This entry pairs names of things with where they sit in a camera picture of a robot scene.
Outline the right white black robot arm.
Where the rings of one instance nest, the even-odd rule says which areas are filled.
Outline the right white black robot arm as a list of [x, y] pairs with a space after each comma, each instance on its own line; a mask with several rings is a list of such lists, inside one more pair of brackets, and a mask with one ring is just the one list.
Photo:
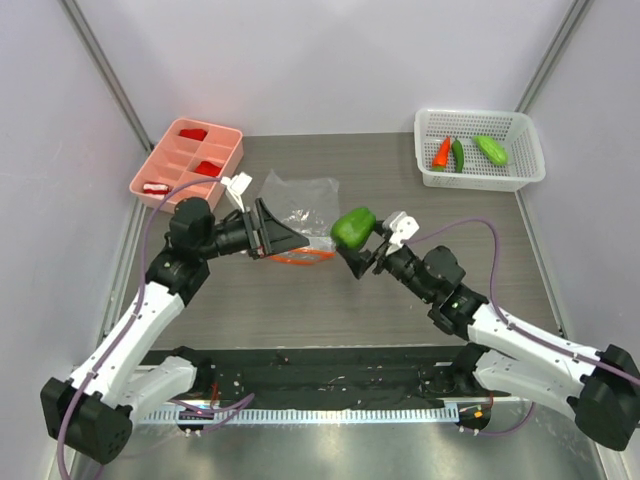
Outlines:
[[597, 444], [625, 450], [639, 426], [639, 369], [631, 354], [581, 345], [507, 313], [493, 295], [464, 284], [465, 271], [446, 246], [417, 256], [410, 247], [417, 230], [404, 212], [386, 221], [367, 212], [338, 220], [331, 238], [356, 278], [389, 273], [429, 305], [441, 331], [466, 341], [451, 371], [457, 391], [523, 397], [563, 414]]

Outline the green fake pea pod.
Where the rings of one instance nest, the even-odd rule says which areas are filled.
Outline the green fake pea pod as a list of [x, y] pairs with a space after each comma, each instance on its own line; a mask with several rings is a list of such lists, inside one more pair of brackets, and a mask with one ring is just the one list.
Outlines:
[[490, 136], [477, 135], [473, 137], [473, 141], [479, 150], [494, 165], [505, 166], [509, 161], [509, 155], [506, 149]]

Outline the dark green fake chili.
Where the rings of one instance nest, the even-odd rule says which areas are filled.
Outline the dark green fake chili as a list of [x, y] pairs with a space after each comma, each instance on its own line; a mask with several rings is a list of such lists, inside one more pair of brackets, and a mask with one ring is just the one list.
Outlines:
[[451, 144], [451, 152], [455, 161], [455, 172], [462, 173], [465, 163], [465, 154], [463, 145], [457, 138], [455, 138]]

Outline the green fake pepper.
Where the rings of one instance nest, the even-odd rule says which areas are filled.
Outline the green fake pepper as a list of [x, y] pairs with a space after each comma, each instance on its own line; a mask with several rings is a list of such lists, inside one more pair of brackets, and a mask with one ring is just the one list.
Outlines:
[[366, 207], [358, 207], [340, 217], [331, 228], [337, 247], [359, 250], [374, 230], [376, 216]]

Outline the orange fake carrot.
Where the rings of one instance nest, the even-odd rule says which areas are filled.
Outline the orange fake carrot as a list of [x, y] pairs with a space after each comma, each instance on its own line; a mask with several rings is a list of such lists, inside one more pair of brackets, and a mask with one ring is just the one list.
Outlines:
[[432, 165], [431, 165], [433, 171], [445, 170], [445, 168], [447, 167], [448, 159], [449, 159], [450, 149], [451, 149], [451, 138], [446, 137], [445, 140], [440, 145], [438, 152], [433, 158]]

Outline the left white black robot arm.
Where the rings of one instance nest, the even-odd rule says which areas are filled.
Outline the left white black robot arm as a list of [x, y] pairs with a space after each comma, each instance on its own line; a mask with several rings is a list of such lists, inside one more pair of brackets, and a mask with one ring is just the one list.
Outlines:
[[213, 371], [189, 349], [138, 379], [132, 375], [204, 284], [209, 260], [242, 252], [261, 259], [308, 243], [262, 199], [254, 209], [237, 209], [222, 221], [216, 221], [202, 198], [180, 201], [163, 249], [143, 273], [138, 293], [117, 325], [67, 380], [50, 378], [41, 389], [45, 424], [58, 442], [57, 454], [70, 447], [106, 465], [120, 455], [134, 425], [162, 403], [182, 393], [205, 397]]

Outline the clear orange zip top bag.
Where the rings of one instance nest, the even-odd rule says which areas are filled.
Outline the clear orange zip top bag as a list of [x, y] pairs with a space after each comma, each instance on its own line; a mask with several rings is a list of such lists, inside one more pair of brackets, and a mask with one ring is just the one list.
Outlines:
[[309, 240], [308, 246], [275, 255], [272, 260], [311, 266], [335, 257], [330, 230], [340, 217], [339, 182], [336, 179], [283, 180], [271, 170], [258, 197], [281, 223]]

